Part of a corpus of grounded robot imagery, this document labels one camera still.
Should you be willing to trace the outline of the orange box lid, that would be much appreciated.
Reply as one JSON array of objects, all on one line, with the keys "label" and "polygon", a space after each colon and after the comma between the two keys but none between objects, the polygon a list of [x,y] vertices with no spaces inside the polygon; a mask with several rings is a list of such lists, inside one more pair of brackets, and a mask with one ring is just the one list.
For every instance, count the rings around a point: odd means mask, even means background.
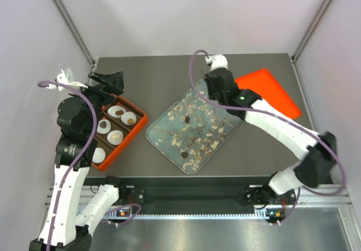
[{"label": "orange box lid", "polygon": [[243,75],[236,78],[235,82],[240,89],[253,90],[276,110],[293,120],[302,115],[299,107],[268,69],[260,69]]}]

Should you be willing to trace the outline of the dark oval chocolate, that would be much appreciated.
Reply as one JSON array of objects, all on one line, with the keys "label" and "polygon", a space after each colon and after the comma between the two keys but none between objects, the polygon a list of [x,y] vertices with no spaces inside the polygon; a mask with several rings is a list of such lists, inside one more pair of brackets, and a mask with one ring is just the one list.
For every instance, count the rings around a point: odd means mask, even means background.
[{"label": "dark oval chocolate", "polygon": [[101,127],[101,128],[105,128],[106,126],[107,126],[107,123],[104,121],[104,122],[101,122],[100,124],[99,124],[99,126]]}]

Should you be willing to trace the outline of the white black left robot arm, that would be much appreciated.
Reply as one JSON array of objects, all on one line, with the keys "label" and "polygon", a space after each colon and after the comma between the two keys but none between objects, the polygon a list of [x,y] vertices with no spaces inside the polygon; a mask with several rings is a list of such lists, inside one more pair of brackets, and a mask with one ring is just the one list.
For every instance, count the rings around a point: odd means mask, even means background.
[{"label": "white black left robot arm", "polygon": [[75,81],[70,70],[55,80],[43,80],[38,87],[68,90],[70,96],[58,106],[57,125],[61,137],[56,145],[54,186],[47,217],[40,235],[29,250],[89,250],[93,234],[114,203],[126,201],[128,191],[120,178],[109,177],[82,213],[78,204],[97,148],[95,134],[103,107],[124,91],[124,73],[92,72],[91,86]]}]

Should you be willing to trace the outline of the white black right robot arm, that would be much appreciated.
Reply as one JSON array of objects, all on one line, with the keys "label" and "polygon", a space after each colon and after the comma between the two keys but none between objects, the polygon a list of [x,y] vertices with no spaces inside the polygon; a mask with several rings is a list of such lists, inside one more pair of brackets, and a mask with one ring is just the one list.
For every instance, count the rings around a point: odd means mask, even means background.
[{"label": "white black right robot arm", "polygon": [[226,111],[254,125],[285,145],[298,162],[274,174],[263,189],[269,203],[277,203],[291,189],[317,188],[336,164],[337,140],[330,132],[319,134],[302,127],[273,108],[250,89],[240,89],[228,69],[211,70],[204,76],[210,100]]}]

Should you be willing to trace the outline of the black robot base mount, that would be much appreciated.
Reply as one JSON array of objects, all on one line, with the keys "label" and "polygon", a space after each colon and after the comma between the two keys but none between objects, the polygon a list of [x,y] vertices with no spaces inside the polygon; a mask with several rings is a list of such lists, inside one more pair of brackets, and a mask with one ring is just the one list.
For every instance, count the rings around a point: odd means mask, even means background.
[{"label": "black robot base mount", "polygon": [[292,203],[293,191],[276,194],[266,177],[127,177],[121,178],[126,195],[139,201],[147,211],[195,212],[204,207],[279,205]]}]

